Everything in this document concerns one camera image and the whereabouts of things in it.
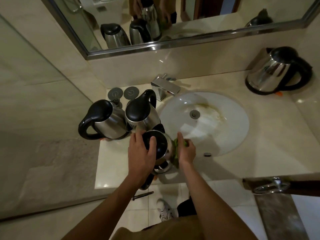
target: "mirror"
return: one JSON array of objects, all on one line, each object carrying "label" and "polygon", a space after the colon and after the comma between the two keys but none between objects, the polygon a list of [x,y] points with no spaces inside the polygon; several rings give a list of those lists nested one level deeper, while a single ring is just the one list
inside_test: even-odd
[{"label": "mirror", "polygon": [[[87,56],[95,52],[124,54],[116,53],[117,50],[132,53],[149,43],[177,47],[175,40],[190,37],[201,43],[206,34],[299,21],[319,5],[319,0],[42,1],[65,32],[66,27],[69,29],[74,38],[71,40]],[[65,28],[57,18],[59,15]]]}]

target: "marble countertop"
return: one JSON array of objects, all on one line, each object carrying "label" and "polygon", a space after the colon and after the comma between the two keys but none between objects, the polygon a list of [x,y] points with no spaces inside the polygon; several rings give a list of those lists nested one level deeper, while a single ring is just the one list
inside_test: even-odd
[{"label": "marble countertop", "polygon": [[[244,83],[246,71],[185,78],[174,83],[180,93],[201,90],[218,92],[233,98],[245,109],[250,128],[246,139],[233,151],[194,160],[198,172],[206,180],[269,177],[320,172],[320,145],[310,131],[288,92],[283,96],[261,96],[250,92]],[[140,93],[150,84],[137,86]],[[159,106],[170,100],[168,95]],[[128,100],[120,99],[123,108]],[[101,141],[95,189],[116,188],[128,173],[129,138]],[[184,177],[178,169],[159,175],[153,184],[181,183]]]}]

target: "sink drain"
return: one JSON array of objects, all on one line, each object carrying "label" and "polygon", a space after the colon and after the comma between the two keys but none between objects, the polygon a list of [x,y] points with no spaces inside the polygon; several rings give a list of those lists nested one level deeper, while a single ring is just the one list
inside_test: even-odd
[{"label": "sink drain", "polygon": [[198,110],[191,110],[189,115],[192,119],[196,120],[200,117],[200,112]]}]

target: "left hand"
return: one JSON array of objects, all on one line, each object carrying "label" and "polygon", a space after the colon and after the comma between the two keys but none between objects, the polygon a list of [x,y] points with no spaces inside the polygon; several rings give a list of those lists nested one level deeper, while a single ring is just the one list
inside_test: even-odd
[{"label": "left hand", "polygon": [[142,140],[142,132],[137,131],[131,134],[128,148],[128,176],[137,183],[138,187],[143,185],[154,169],[156,147],[157,141],[154,136],[150,138],[150,148],[147,150]]},{"label": "left hand", "polygon": [[168,24],[171,25],[171,15],[166,9],[166,0],[160,0],[159,7],[160,7],[160,10],[161,10],[162,18],[164,20],[165,20],[165,18],[167,18],[168,19]]}]

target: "door handle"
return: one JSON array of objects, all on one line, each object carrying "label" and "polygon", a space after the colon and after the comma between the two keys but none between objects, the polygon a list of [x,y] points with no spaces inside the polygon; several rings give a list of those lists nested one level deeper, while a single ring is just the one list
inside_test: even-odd
[{"label": "door handle", "polygon": [[283,182],[279,177],[273,177],[270,184],[265,184],[253,189],[255,195],[281,193],[290,187],[289,182]]},{"label": "door handle", "polygon": [[[82,6],[81,6],[81,5],[78,3],[78,1],[76,1],[76,0],[73,0],[73,2],[70,2],[70,0],[62,0],[62,1],[63,1],[63,3],[66,5],[66,7],[69,9],[69,11],[72,12],[72,13],[77,13],[78,11],[80,11],[80,10],[82,9]],[[78,8],[72,10],[72,9],[69,7],[69,5],[67,4],[67,2],[70,2],[70,3],[72,3],[72,4],[77,5]]]}]

